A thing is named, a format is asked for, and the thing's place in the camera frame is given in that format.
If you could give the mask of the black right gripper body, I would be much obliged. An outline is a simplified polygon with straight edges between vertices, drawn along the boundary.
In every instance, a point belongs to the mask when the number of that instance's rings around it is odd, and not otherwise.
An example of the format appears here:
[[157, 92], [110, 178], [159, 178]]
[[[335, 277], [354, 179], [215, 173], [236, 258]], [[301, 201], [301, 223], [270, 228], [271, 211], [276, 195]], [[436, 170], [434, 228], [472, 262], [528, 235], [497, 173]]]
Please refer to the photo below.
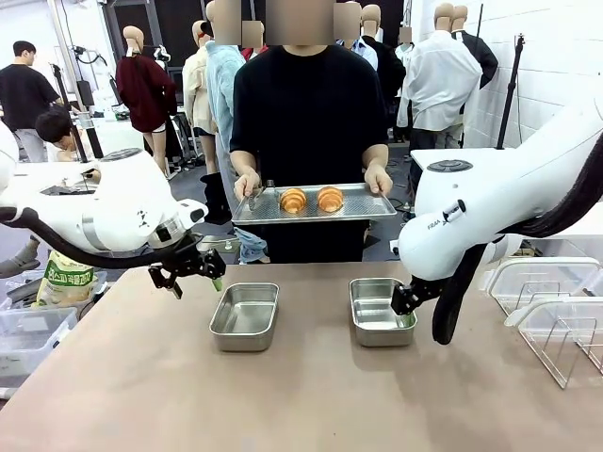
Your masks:
[[418, 307], [423, 302], [437, 299], [444, 289], [444, 280], [427, 281], [413, 276], [410, 283], [405, 287], [406, 305]]

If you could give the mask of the person's left hand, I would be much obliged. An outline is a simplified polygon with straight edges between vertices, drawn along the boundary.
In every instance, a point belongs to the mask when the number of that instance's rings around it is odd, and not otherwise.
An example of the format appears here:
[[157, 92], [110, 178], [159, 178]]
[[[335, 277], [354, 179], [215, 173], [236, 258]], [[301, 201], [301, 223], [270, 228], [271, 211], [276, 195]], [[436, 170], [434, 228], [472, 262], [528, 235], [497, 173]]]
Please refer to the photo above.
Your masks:
[[385, 168], [379, 163], [371, 163], [367, 167], [365, 182], [373, 194], [387, 196], [393, 188], [392, 179]]

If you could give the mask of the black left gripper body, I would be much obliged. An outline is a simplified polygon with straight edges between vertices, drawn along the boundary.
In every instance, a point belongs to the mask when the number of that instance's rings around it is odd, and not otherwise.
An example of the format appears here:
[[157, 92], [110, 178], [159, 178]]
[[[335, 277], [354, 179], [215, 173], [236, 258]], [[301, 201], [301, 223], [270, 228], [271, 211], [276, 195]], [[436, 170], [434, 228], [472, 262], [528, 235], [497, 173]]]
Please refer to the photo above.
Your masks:
[[219, 252], [215, 248], [201, 250], [203, 238], [200, 233], [187, 233], [170, 257], [149, 266], [156, 288], [165, 288], [163, 283], [170, 275], [177, 279], [198, 275], [210, 281], [225, 275], [226, 264]]

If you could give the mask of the person's right hand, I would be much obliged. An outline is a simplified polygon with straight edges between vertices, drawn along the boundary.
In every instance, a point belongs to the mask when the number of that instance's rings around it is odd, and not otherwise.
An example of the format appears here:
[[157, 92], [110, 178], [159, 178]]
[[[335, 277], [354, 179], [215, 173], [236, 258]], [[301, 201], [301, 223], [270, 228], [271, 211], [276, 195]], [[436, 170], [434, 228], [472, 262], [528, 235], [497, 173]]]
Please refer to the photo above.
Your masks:
[[261, 179], [258, 173], [253, 168], [244, 169], [235, 182], [235, 195], [239, 201], [242, 201], [244, 198], [249, 198], [260, 185]]

